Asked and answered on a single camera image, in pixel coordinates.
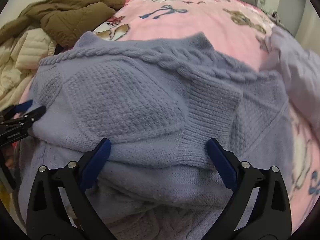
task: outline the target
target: blue gripper pad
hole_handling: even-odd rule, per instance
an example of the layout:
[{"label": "blue gripper pad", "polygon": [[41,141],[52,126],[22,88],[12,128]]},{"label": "blue gripper pad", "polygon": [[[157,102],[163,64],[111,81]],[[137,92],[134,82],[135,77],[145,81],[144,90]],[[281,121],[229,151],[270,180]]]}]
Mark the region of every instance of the blue gripper pad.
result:
[{"label": "blue gripper pad", "polygon": [[93,187],[100,171],[109,159],[110,152],[111,142],[106,139],[82,171],[82,177],[79,185],[82,192]]},{"label": "blue gripper pad", "polygon": [[32,106],[33,100],[29,100],[20,105],[16,105],[14,108],[15,113],[26,112]]},{"label": "blue gripper pad", "polygon": [[217,169],[226,188],[233,192],[238,188],[237,173],[231,163],[225,157],[223,151],[215,143],[213,139],[207,142],[207,153]]}]

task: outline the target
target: metal bolt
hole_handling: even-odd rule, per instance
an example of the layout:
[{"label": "metal bolt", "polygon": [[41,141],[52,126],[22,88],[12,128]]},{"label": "metal bolt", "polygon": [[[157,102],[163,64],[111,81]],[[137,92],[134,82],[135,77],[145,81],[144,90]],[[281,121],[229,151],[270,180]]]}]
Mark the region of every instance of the metal bolt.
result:
[{"label": "metal bolt", "polygon": [[39,171],[44,172],[46,170],[46,168],[47,168],[46,166],[40,166]]},{"label": "metal bolt", "polygon": [[241,166],[247,169],[250,167],[250,164],[248,162],[241,162]]},{"label": "metal bolt", "polygon": [[76,167],[77,166],[77,163],[76,162],[69,162],[68,163],[68,168],[74,168],[74,167]]},{"label": "metal bolt", "polygon": [[279,168],[277,166],[272,166],[271,168],[274,172],[279,172]]}]

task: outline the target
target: brown puffer jacket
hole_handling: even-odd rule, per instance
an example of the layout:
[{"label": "brown puffer jacket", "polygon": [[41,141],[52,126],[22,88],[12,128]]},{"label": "brown puffer jacket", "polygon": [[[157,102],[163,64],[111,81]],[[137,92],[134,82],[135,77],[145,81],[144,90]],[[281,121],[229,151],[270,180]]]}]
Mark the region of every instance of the brown puffer jacket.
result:
[{"label": "brown puffer jacket", "polygon": [[93,31],[124,6],[124,0],[45,0],[29,4],[16,20],[0,29],[0,45],[30,25],[41,27],[64,48]]}]

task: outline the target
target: cream quilted coat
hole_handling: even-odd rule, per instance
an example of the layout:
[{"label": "cream quilted coat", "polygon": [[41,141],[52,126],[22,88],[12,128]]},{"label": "cream quilted coat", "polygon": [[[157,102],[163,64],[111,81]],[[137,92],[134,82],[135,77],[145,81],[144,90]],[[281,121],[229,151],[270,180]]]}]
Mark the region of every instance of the cream quilted coat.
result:
[{"label": "cream quilted coat", "polygon": [[41,28],[27,30],[0,46],[0,111],[19,102],[39,61],[53,55],[55,46]]}]

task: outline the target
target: lavender garment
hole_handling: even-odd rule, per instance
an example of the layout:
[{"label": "lavender garment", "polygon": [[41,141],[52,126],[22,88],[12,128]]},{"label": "lavender garment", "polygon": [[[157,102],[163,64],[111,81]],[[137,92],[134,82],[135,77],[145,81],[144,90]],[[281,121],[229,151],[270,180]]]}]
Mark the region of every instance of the lavender garment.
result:
[{"label": "lavender garment", "polygon": [[277,70],[290,101],[311,123],[320,139],[320,57],[304,50],[298,41],[278,26],[265,38],[269,56],[261,70]]},{"label": "lavender garment", "polygon": [[257,168],[277,165],[290,188],[280,75],[252,71],[202,33],[115,42],[85,33],[72,50],[41,61],[30,98],[47,112],[20,144],[23,219],[37,168],[77,161],[102,137],[112,142],[110,159],[87,196],[118,239],[198,240],[207,232],[232,195],[206,154],[212,137]]}]

